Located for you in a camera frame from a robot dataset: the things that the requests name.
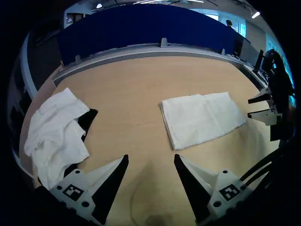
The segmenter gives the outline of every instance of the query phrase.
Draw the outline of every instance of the black cable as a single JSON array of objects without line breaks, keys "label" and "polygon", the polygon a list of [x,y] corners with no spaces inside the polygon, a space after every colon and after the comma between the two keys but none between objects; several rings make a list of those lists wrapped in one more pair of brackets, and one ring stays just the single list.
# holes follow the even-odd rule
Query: black cable
[{"label": "black cable", "polygon": [[172,3],[168,4],[168,5],[175,4],[175,3],[178,3],[178,2],[181,2],[181,1],[183,1],[183,0],[179,0],[179,1],[176,1],[176,2],[172,2]]},{"label": "black cable", "polygon": [[264,175],[265,173],[269,172],[271,169],[271,164],[267,165],[266,167],[264,167],[262,170],[260,170],[257,174],[255,174],[254,176],[252,176],[247,182],[246,182],[246,186],[249,186],[251,183],[253,183],[256,179],[258,179],[259,177],[261,177],[262,175]]},{"label": "black cable", "polygon": [[[172,2],[172,3],[170,3],[170,4],[168,4],[168,5],[171,5],[171,4],[175,4],[175,3],[178,3],[178,2],[181,2],[181,1],[185,1],[185,0],[179,0],[179,1],[175,1],[175,2]],[[211,2],[211,1],[209,1],[209,0],[207,0],[208,2],[210,2],[210,3],[212,3],[213,5],[216,5],[216,6],[218,6],[217,4],[215,4],[214,2]]]},{"label": "black cable", "polygon": [[213,2],[211,2],[211,1],[209,1],[209,0],[207,0],[208,2],[210,2],[210,3],[212,3],[213,5],[216,5],[216,6],[218,6],[217,4],[215,4],[215,3],[213,3]]},{"label": "black cable", "polygon": [[244,181],[249,176],[251,176],[253,173],[255,173],[258,169],[265,166],[269,162],[279,158],[283,153],[283,148],[278,148],[266,157],[264,157],[262,160],[260,160],[258,163],[256,163],[251,169],[249,169],[241,178],[241,181]]}]

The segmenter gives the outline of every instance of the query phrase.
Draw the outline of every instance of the table surface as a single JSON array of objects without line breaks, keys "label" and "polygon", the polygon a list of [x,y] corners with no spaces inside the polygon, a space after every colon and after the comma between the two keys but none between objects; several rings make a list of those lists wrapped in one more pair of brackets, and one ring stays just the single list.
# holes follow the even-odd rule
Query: table surface
[{"label": "table surface", "polygon": [[108,225],[194,226],[173,163],[175,154],[211,171],[229,169],[240,177],[278,146],[269,141],[269,127],[247,118],[225,136],[184,150],[172,149],[159,107],[164,99],[229,92],[245,116],[268,108],[266,102],[248,104],[258,90],[227,62],[182,56],[119,61],[68,77],[54,93],[66,87],[98,110],[85,140],[90,157],[79,168],[89,172],[129,155]]}]

